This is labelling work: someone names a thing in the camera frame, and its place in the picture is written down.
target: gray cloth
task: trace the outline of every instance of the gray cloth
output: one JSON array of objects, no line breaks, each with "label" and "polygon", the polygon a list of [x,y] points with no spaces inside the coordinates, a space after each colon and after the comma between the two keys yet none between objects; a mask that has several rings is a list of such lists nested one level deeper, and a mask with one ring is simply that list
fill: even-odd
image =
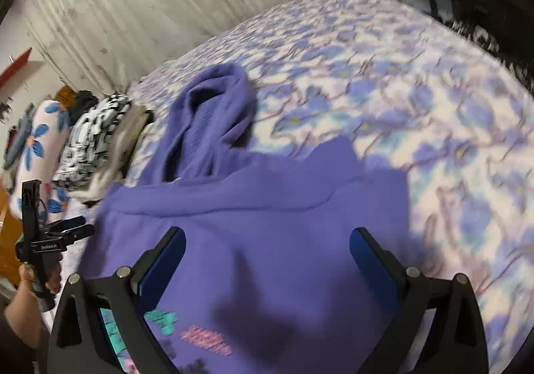
[{"label": "gray cloth", "polygon": [[85,204],[100,201],[114,180],[124,178],[125,174],[122,174],[121,169],[131,157],[138,138],[150,117],[151,114],[145,106],[132,104],[113,132],[107,160],[93,172],[89,183],[70,189],[68,195]]},{"label": "gray cloth", "polygon": [[20,157],[22,154],[15,158],[14,163],[9,169],[4,169],[2,172],[2,187],[8,194],[12,194],[17,185],[17,170],[19,168]]},{"label": "gray cloth", "polygon": [[20,120],[19,131],[17,132],[15,139],[13,139],[9,150],[7,150],[7,153],[5,155],[4,169],[9,169],[13,165],[13,163],[15,163],[17,158],[22,154],[22,150],[26,145],[26,139],[28,139],[28,136],[31,133],[33,112],[34,104],[30,103],[28,107],[26,107],[24,115]]}]

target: human hand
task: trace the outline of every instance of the human hand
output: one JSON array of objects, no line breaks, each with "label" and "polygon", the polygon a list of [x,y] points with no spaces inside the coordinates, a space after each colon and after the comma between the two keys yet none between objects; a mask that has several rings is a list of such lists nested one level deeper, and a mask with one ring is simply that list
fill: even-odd
[{"label": "human hand", "polygon": [[[61,265],[59,262],[63,259],[60,253],[46,254],[46,275],[49,276],[45,286],[52,294],[57,294],[61,290]],[[19,267],[19,276],[22,282],[33,282],[36,278],[34,268],[29,264],[22,264]]]}]

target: metal screw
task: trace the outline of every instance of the metal screw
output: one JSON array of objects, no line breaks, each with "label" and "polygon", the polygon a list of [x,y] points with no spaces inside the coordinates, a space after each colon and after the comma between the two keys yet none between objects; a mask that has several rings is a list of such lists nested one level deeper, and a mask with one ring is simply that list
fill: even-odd
[{"label": "metal screw", "polygon": [[421,272],[417,267],[410,266],[406,269],[406,274],[410,278],[418,278],[421,275]]},{"label": "metal screw", "polygon": [[132,270],[128,266],[122,266],[117,269],[117,276],[119,278],[125,278],[130,275]]},{"label": "metal screw", "polygon": [[68,277],[68,282],[73,285],[75,284],[76,282],[79,281],[79,274],[78,273],[72,273],[69,277]]},{"label": "metal screw", "polygon": [[458,273],[458,275],[456,276],[456,280],[460,283],[460,284],[463,284],[465,285],[466,283],[469,282],[469,279],[467,279],[467,276],[462,274],[462,273]]}]

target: black gripper frame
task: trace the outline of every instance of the black gripper frame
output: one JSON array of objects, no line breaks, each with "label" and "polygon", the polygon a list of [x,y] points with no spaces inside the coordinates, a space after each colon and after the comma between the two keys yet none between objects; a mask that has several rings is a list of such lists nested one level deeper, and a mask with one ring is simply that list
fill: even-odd
[{"label": "black gripper frame", "polygon": [[36,271],[33,290],[37,296],[39,309],[47,312],[54,308],[54,295],[45,287],[47,260],[43,256],[49,252],[64,252],[76,240],[94,234],[93,225],[85,225],[82,216],[60,220],[50,225],[39,225],[39,186],[38,179],[22,183],[22,235],[15,245],[15,253],[21,262],[32,265]]},{"label": "black gripper frame", "polygon": [[140,373],[179,374],[143,320],[161,299],[185,253],[182,229],[172,227],[133,267],[110,277],[71,275],[55,314],[48,352],[49,374],[124,374],[100,315],[111,309],[118,331]]},{"label": "black gripper frame", "polygon": [[[350,238],[351,254],[375,294],[396,296],[396,315],[357,374],[397,374],[427,309],[436,309],[416,366],[408,374],[488,374],[488,351],[482,317],[466,275],[452,280],[427,278],[416,267],[404,268],[380,248],[365,228]],[[382,267],[385,275],[380,275]],[[385,307],[384,300],[379,300]]]}]

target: blue flower pattern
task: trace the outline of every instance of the blue flower pattern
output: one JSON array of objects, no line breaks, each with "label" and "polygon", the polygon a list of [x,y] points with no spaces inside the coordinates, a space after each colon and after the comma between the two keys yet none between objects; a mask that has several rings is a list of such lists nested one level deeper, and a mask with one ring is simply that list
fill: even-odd
[{"label": "blue flower pattern", "polygon": [[41,142],[38,141],[38,138],[43,136],[47,131],[48,126],[46,124],[39,124],[35,127],[33,134],[28,136],[28,139],[26,140],[26,149],[24,150],[26,170],[31,169],[31,161],[34,154],[41,159],[44,158],[44,148],[41,145]]},{"label": "blue flower pattern", "polygon": [[367,168],[407,171],[428,276],[466,273],[499,374],[534,325],[534,102],[484,51],[393,0],[295,0],[162,64],[130,89],[156,125],[134,185],[196,74],[242,65],[257,88],[250,147],[304,158],[348,135]]},{"label": "blue flower pattern", "polygon": [[59,101],[53,101],[44,108],[46,113],[58,112],[58,132],[61,133],[65,127],[69,126],[68,112]]},{"label": "blue flower pattern", "polygon": [[50,198],[48,200],[48,212],[52,214],[63,213],[67,208],[68,196],[64,188],[57,188],[55,190],[58,195],[58,200]]}]

